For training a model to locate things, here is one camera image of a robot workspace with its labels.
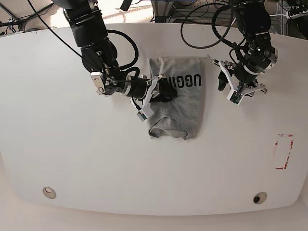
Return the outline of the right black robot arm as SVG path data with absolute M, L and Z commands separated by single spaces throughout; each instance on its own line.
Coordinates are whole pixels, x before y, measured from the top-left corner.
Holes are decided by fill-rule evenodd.
M 99 95 L 110 96 L 117 92 L 128 97 L 142 121 L 154 115 L 151 103 L 166 103 L 177 97 L 177 90 L 164 75 L 147 77 L 140 74 L 140 69 L 135 66 L 139 58 L 136 43 L 127 34 L 106 28 L 96 0 L 55 0 L 53 3 L 63 9 L 81 50 L 77 55 L 90 72 Z M 130 63 L 118 64 L 117 49 L 110 41 L 109 33 L 122 36 L 132 45 L 134 58 Z

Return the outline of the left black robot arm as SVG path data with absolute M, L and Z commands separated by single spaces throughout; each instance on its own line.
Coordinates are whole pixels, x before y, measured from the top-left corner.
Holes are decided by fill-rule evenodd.
M 216 29 L 216 19 L 223 11 L 230 10 L 230 20 L 234 20 L 244 39 L 232 43 L 220 35 Z M 231 0 L 222 4 L 212 16 L 212 31 L 218 40 L 208 45 L 209 48 L 224 43 L 236 55 L 232 61 L 213 60 L 220 67 L 218 90 L 223 91 L 227 85 L 230 92 L 227 99 L 239 105 L 245 96 L 253 97 L 255 92 L 267 93 L 265 86 L 257 81 L 257 76 L 274 67 L 278 60 L 278 50 L 271 44 L 271 18 L 262 0 Z

